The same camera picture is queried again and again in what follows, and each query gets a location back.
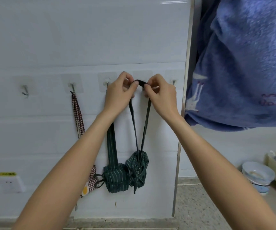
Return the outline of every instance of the forearm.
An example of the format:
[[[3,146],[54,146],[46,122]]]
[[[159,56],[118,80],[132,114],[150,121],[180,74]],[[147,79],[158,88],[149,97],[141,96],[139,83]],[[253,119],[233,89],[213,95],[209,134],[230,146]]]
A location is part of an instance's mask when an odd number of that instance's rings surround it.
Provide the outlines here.
[[[62,229],[114,116],[102,112],[33,193],[13,229]]]
[[[167,121],[202,185],[234,230],[276,229],[276,215],[243,175],[181,116]]]

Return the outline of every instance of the person's left hand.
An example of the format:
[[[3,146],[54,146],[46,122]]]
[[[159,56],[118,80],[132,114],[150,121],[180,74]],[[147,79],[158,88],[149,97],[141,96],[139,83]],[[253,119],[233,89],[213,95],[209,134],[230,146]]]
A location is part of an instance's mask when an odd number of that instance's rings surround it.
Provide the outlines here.
[[[125,109],[139,85],[138,81],[133,81],[132,75],[122,72],[118,79],[108,86],[104,112],[117,117]]]

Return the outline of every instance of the red checkered apron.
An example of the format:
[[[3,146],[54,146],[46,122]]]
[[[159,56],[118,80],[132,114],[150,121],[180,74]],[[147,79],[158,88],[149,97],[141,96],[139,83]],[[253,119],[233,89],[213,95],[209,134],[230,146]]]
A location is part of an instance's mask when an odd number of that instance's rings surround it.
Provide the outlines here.
[[[84,131],[84,122],[82,120],[82,115],[81,115],[81,111],[79,108],[76,94],[72,91],[71,91],[71,93],[72,93],[72,104],[73,104],[73,112],[74,112],[74,117],[75,117],[76,129],[77,129],[78,138],[80,138],[85,132]],[[95,174],[96,174],[96,166],[93,165],[89,179],[80,195],[81,198],[84,197],[87,193],[90,193],[91,191],[93,191],[95,189],[95,183],[98,181],[98,178],[94,177]]]

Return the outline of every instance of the blue towel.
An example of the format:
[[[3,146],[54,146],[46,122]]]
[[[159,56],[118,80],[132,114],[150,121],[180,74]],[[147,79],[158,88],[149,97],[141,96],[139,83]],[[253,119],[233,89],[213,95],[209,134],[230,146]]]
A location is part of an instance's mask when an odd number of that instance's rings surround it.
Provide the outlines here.
[[[276,127],[276,0],[216,0],[198,38],[186,121],[218,131]]]

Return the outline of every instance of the stack of bowls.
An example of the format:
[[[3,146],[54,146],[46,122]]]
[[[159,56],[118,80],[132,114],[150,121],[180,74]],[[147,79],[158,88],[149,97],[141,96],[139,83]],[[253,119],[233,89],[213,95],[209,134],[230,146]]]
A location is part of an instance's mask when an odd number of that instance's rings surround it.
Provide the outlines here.
[[[242,164],[242,173],[261,195],[268,194],[270,183],[276,176],[268,166],[253,161]]]

